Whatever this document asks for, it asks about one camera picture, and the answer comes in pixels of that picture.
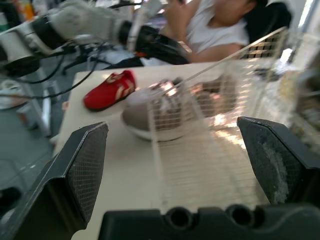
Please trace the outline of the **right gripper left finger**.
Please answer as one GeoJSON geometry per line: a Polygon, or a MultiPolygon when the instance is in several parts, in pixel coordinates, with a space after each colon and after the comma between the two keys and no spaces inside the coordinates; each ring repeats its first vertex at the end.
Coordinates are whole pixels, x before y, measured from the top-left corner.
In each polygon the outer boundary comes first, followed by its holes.
{"type": "Polygon", "coordinates": [[[74,131],[5,223],[7,240],[70,240],[87,228],[102,181],[109,128],[74,131]]]}

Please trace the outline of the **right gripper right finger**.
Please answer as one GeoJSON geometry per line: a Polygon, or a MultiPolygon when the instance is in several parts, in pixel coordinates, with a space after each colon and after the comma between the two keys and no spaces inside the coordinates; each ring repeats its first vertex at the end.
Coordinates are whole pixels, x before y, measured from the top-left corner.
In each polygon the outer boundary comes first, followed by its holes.
{"type": "Polygon", "coordinates": [[[320,204],[320,157],[278,122],[237,118],[255,177],[271,204],[320,204]]]}

